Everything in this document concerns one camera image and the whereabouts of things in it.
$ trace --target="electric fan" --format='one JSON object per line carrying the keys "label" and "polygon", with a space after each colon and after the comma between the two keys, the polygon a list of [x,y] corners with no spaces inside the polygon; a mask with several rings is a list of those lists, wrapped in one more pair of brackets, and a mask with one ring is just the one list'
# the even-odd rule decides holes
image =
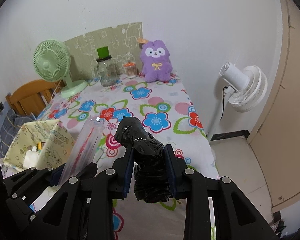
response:
{"label": "electric fan", "polygon": [[[247,66],[242,71],[230,62],[224,64],[220,76],[229,84],[223,90],[223,108],[221,118],[227,103],[240,113],[255,107],[264,98],[268,82],[266,75],[257,66]],[[221,119],[218,114],[213,120],[207,139],[210,141]]]}
{"label": "electric fan", "polygon": [[63,79],[66,86],[61,89],[61,97],[69,98],[81,92],[88,83],[85,80],[72,82],[70,77],[70,53],[63,42],[46,40],[34,51],[33,65],[35,71],[44,80],[56,82]]}

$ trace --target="floral tablecloth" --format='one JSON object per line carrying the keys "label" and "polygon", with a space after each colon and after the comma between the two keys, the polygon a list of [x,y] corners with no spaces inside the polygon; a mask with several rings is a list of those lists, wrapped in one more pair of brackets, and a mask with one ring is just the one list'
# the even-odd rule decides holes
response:
{"label": "floral tablecloth", "polygon": [[[188,167],[206,177],[219,178],[202,123],[176,72],[171,74],[169,82],[146,83],[142,77],[128,79],[122,75],[111,87],[102,87],[97,79],[88,83],[84,91],[72,98],[57,95],[38,119],[61,120],[76,139],[89,116],[105,118],[98,172],[110,168],[116,158],[124,155],[125,148],[114,139],[114,134],[124,116],[135,116],[147,132],[163,144],[171,144],[175,155],[184,159]],[[152,204],[137,201],[133,185],[132,179],[127,199],[113,203],[115,239],[183,239],[186,201],[171,199]],[[47,201],[44,198],[34,202],[35,210],[44,205]],[[213,229],[211,213],[212,239],[215,238]]]}

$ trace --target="floor tile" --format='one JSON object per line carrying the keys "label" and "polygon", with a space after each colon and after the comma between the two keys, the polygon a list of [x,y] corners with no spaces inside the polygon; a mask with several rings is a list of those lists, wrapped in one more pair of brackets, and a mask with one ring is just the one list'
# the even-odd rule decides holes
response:
{"label": "floor tile", "polygon": [[247,194],[247,198],[258,209],[268,223],[272,222],[271,198],[267,185]]}
{"label": "floor tile", "polygon": [[212,141],[220,177],[228,176],[246,195],[266,185],[259,163],[241,137]]}

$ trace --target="storage box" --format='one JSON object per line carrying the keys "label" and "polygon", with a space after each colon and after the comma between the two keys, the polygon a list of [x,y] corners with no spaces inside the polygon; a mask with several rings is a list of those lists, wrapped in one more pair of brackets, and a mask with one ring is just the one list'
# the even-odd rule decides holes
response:
{"label": "storage box", "polygon": [[21,126],[12,141],[3,164],[16,171],[24,171],[23,161],[28,150],[38,142],[45,142],[37,169],[57,168],[65,163],[74,145],[74,139],[59,120],[34,121]]}

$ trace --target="white fan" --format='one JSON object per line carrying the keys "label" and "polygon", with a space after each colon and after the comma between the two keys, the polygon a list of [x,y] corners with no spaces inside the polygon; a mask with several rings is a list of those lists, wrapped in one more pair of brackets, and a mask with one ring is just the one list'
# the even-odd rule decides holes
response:
{"label": "white fan", "polygon": [[[229,84],[223,92],[223,111],[227,103],[240,113],[247,112],[255,107],[264,98],[268,82],[266,75],[257,66],[247,66],[242,71],[230,62],[224,64],[220,70],[220,76]],[[207,139],[210,141],[216,131],[218,115],[213,120]]]}

